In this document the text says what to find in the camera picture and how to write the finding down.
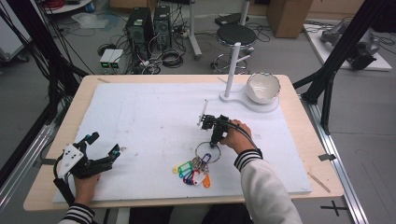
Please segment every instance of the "cardboard box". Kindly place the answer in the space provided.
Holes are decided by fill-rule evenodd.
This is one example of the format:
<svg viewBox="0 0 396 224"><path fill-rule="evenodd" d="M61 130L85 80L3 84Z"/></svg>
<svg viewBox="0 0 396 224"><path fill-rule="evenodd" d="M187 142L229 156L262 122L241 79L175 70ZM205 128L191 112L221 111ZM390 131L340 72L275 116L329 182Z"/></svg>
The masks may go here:
<svg viewBox="0 0 396 224"><path fill-rule="evenodd" d="M157 6L158 0L110 0L110 7L114 8L134 8L149 7L151 13Z"/></svg>
<svg viewBox="0 0 396 224"><path fill-rule="evenodd" d="M272 0L267 20L275 37L296 38L313 0Z"/></svg>

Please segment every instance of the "wrist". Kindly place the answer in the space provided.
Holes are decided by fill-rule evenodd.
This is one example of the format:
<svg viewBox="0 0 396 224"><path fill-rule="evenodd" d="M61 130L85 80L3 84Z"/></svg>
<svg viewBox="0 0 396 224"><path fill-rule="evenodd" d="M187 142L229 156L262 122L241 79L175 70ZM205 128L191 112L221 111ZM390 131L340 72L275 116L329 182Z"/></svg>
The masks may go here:
<svg viewBox="0 0 396 224"><path fill-rule="evenodd" d="M79 203L79 204L83 204L85 206L90 206L91 201L92 201L92 198L90 198L90 197L77 196L74 203Z"/></svg>

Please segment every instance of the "bowl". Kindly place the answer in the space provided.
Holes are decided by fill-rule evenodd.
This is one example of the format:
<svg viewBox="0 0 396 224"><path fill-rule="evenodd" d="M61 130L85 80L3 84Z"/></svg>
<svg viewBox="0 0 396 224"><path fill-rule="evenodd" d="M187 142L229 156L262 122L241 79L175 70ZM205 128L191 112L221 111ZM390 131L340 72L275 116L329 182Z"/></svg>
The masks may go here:
<svg viewBox="0 0 396 224"><path fill-rule="evenodd" d="M271 73L255 73L247 80L246 92L258 104L271 104L279 95L279 80Z"/></svg>

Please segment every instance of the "striped sleeve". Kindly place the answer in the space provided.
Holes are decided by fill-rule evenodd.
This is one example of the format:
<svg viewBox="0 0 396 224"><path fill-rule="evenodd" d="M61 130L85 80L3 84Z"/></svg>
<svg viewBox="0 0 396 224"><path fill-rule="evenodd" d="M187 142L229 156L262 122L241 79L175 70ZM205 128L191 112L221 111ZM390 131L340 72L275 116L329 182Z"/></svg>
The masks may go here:
<svg viewBox="0 0 396 224"><path fill-rule="evenodd" d="M258 150L248 149L241 152L236 158L233 165L241 172L242 168L244 168L248 163L255 160L261 160L262 156L260 155Z"/></svg>
<svg viewBox="0 0 396 224"><path fill-rule="evenodd" d="M95 213L90 207L80 203L73 203L59 224L91 224Z"/></svg>

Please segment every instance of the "white pole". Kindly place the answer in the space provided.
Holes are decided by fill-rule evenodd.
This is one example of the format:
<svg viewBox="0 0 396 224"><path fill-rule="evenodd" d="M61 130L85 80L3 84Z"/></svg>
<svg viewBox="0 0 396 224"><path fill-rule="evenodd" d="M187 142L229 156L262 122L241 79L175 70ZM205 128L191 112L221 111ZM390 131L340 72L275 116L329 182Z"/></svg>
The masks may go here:
<svg viewBox="0 0 396 224"><path fill-rule="evenodd" d="M245 0L244 5L242 6L242 12L241 12L241 20L239 21L239 24L245 25L245 22L247 20L248 16L248 6L250 5L250 0Z"/></svg>
<svg viewBox="0 0 396 224"><path fill-rule="evenodd" d="M231 86L233 85L233 75L235 74L235 67L238 61L240 48L241 48L240 42L236 42L235 45L233 46L233 56L231 58L230 72L228 73L227 87L225 88L225 92L224 92L225 97L230 96Z"/></svg>

